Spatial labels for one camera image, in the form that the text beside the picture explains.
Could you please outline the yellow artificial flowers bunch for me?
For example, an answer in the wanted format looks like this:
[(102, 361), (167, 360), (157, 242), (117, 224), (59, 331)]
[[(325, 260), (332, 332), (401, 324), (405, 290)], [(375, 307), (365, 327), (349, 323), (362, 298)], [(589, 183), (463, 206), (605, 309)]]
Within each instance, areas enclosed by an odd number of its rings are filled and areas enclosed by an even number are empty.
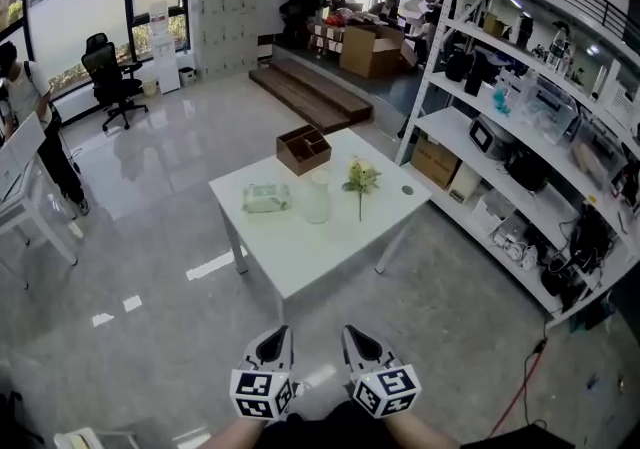
[(380, 176), (381, 173), (368, 160), (360, 157), (351, 159), (342, 190), (357, 194), (359, 221), (362, 221), (363, 197), (378, 188), (377, 181)]

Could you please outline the black round pot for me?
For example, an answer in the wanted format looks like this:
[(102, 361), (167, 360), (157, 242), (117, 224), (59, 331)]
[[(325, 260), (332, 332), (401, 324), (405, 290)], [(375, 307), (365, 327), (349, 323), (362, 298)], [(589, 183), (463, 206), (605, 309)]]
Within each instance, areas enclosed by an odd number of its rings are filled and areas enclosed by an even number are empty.
[(549, 164), (527, 147), (514, 147), (504, 167), (519, 185), (531, 193), (543, 190), (548, 182)]

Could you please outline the grey locker cabinet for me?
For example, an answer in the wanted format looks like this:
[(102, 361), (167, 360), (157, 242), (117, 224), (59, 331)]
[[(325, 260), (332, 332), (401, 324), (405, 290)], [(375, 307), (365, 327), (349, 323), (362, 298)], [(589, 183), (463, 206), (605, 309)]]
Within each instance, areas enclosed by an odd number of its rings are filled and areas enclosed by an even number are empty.
[(213, 80), (257, 66), (258, 0), (198, 0), (201, 75)]

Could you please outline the person's black clothing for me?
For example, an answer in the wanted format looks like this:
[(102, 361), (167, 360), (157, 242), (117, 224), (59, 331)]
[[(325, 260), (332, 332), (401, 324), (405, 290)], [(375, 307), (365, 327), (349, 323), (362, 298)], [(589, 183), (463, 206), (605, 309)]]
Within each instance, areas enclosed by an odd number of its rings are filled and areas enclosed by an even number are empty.
[(336, 406), (325, 418), (305, 420), (291, 413), (268, 425), (254, 449), (401, 449), (382, 420), (352, 401)]

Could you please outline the white table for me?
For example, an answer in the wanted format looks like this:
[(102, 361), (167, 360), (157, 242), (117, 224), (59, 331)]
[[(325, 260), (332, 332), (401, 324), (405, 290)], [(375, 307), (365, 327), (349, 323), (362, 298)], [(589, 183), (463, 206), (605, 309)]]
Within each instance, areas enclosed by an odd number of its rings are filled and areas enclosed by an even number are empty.
[[(297, 176), (271, 156), (210, 181), (238, 273), (251, 257), (274, 288), (278, 301), (302, 291), (392, 231), (403, 232), (429, 201), (428, 189), (349, 129), (328, 135), (332, 154), (320, 166), (328, 181), (327, 221), (303, 217), (309, 175)], [(352, 158), (368, 161), (379, 173), (372, 193), (346, 192)], [(293, 199), (286, 211), (249, 214), (242, 208), (249, 184), (285, 183)]]

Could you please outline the person's right forearm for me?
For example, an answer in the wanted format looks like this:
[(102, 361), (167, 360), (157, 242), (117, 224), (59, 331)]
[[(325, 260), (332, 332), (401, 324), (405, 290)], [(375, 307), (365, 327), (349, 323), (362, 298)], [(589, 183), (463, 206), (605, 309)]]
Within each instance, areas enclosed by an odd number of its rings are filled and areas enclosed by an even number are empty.
[(388, 428), (403, 449), (460, 449), (453, 438), (436, 431), (411, 412), (387, 420)]

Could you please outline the white side desk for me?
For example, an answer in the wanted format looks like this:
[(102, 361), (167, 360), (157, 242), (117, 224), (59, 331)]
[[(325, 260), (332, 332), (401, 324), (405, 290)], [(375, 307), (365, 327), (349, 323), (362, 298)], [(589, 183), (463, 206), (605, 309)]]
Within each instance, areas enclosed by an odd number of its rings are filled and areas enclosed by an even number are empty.
[(32, 240), (23, 233), (21, 224), (31, 221), (58, 253), (74, 266), (78, 258), (70, 238), (56, 231), (40, 207), (49, 199), (55, 210), (71, 224), (75, 223), (77, 210), (62, 197), (38, 154), (44, 142), (40, 119), (32, 113), (0, 147), (0, 236), (14, 231), (29, 246)]

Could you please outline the white appliance with black screen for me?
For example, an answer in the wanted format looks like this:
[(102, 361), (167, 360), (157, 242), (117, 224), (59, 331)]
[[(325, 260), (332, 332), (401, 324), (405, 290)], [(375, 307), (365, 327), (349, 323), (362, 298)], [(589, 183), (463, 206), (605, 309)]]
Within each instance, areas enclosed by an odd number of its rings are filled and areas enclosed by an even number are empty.
[(511, 133), (482, 114), (472, 120), (469, 137), (482, 154), (495, 161), (505, 161), (514, 144)]

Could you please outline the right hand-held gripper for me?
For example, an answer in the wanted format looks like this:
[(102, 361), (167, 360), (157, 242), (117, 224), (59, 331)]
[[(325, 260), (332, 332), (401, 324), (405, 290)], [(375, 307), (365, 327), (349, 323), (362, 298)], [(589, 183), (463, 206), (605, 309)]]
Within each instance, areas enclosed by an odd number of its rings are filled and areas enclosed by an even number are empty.
[(395, 358), (385, 339), (346, 325), (342, 351), (351, 368), (351, 399), (371, 417), (382, 419), (413, 407), (420, 395), (419, 379), (412, 365)]

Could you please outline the brown wooden steps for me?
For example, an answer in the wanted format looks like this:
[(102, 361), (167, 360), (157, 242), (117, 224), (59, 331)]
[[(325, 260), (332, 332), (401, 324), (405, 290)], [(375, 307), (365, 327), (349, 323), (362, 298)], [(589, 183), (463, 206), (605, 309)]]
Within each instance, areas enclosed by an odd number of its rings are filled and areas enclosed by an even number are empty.
[(323, 134), (371, 119), (370, 102), (292, 59), (276, 59), (249, 78)]

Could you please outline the large open cardboard box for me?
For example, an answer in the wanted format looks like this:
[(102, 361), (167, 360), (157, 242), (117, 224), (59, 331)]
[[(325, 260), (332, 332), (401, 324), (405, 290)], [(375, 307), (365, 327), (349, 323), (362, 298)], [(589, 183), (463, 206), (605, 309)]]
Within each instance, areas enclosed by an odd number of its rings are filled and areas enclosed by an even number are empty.
[(346, 71), (379, 79), (410, 70), (417, 62), (417, 54), (400, 30), (381, 25), (345, 28), (339, 64)]

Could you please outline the white water dispenser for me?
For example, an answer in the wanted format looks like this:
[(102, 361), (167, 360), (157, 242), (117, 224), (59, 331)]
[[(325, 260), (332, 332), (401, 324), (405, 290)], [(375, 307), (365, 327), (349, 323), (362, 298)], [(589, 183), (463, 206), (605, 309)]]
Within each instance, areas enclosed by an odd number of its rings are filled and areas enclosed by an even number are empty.
[(175, 39), (169, 31), (169, 13), (166, 1), (157, 1), (150, 6), (149, 29), (159, 89), (162, 94), (179, 90), (181, 84), (176, 60)]

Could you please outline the green wet wipes packet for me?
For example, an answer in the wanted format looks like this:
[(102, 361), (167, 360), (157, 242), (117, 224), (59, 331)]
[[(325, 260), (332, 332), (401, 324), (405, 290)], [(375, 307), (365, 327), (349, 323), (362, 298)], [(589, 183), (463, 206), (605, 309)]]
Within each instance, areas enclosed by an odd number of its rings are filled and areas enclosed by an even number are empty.
[(292, 197), (285, 183), (249, 184), (243, 190), (242, 209), (250, 214), (289, 210)]

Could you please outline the closed cardboard box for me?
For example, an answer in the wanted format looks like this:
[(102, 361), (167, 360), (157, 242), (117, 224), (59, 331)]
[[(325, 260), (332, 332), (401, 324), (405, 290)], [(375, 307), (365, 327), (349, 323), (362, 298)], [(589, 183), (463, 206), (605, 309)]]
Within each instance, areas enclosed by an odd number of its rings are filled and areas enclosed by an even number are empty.
[(460, 162), (454, 153), (425, 134), (420, 135), (411, 158), (411, 165), (443, 190), (450, 185)]

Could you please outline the white perforated basket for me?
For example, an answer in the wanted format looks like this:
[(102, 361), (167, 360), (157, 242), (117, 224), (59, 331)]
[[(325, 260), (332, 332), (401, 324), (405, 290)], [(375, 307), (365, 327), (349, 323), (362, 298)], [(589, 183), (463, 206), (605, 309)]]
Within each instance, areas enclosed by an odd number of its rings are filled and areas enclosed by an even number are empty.
[(515, 211), (504, 195), (492, 189), (478, 199), (471, 212), (471, 225), (478, 234), (488, 237)]

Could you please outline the brown wooden organizer box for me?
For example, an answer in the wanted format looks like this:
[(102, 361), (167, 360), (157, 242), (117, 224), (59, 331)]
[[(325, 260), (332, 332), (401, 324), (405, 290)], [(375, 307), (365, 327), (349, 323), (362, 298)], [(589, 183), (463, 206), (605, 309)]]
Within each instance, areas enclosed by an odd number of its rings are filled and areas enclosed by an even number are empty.
[(296, 176), (328, 162), (331, 154), (331, 145), (312, 125), (304, 125), (276, 138), (277, 159)]

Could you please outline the black equipment pack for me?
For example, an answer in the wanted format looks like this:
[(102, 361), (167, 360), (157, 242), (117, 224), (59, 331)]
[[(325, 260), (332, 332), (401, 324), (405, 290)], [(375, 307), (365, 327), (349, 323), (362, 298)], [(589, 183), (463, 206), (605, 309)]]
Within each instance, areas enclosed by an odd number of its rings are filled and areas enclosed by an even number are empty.
[(575, 449), (575, 445), (537, 424), (492, 438), (464, 444), (460, 449)]

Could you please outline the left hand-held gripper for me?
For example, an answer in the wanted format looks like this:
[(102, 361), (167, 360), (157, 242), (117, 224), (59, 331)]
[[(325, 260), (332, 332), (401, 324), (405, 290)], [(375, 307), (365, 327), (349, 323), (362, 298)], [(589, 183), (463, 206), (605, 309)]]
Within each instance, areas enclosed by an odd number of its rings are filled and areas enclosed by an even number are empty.
[[(281, 325), (259, 335), (245, 349), (245, 360), (231, 371), (229, 396), (236, 413), (246, 419), (284, 420), (300, 387), (291, 377), (291, 328)], [(267, 363), (257, 366), (253, 362)]]

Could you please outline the white metal shelving unit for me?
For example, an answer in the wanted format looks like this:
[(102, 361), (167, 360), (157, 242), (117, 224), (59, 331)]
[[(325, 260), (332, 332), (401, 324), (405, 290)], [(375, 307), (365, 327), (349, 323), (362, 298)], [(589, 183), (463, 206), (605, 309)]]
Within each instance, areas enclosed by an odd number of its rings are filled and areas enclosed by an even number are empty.
[[(558, 325), (631, 278), (640, 286), (640, 23), (607, 0), (445, 0), (397, 162)], [(461, 82), (454, 49), (472, 54)], [(505, 91), (511, 113), (492, 95)], [(469, 137), (482, 114), (550, 166), (531, 193)], [(446, 190), (411, 165), (421, 134), (460, 160)], [(516, 208), (491, 235), (471, 225), (495, 189)]]

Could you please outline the person's left forearm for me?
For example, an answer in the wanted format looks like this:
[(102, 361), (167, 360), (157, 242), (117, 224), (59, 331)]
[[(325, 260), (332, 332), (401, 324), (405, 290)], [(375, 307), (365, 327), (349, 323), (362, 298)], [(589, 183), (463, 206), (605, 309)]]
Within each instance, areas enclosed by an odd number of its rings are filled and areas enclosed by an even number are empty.
[(200, 449), (254, 449), (267, 425), (265, 420), (238, 418)]

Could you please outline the white translucent vase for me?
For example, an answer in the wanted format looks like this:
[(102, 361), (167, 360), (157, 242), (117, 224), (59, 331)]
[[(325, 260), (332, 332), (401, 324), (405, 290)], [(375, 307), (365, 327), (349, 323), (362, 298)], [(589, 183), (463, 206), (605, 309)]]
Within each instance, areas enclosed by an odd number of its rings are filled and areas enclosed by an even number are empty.
[(325, 223), (330, 217), (330, 176), (324, 170), (316, 170), (304, 181), (302, 190), (302, 214), (310, 224)]

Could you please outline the black round speaker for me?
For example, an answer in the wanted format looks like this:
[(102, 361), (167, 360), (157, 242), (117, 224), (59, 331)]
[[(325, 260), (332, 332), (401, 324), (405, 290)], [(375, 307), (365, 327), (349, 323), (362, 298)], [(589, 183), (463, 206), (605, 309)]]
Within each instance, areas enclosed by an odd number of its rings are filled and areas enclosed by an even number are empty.
[(474, 57), (460, 49), (454, 49), (446, 61), (445, 77), (453, 82), (461, 82), (469, 73)]

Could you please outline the black office chair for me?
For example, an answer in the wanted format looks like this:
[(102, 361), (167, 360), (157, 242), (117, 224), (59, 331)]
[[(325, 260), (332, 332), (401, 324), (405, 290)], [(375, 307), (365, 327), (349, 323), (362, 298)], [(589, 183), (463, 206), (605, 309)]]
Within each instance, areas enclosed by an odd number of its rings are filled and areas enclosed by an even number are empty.
[(142, 67), (139, 62), (121, 65), (116, 57), (115, 45), (105, 33), (97, 33), (86, 40), (82, 65), (93, 83), (93, 95), (98, 105), (105, 109), (108, 118), (102, 124), (107, 132), (109, 124), (121, 117), (124, 129), (129, 130), (127, 113), (135, 110), (148, 112), (144, 104), (136, 104), (133, 97), (142, 92), (142, 81), (134, 77), (134, 72)]

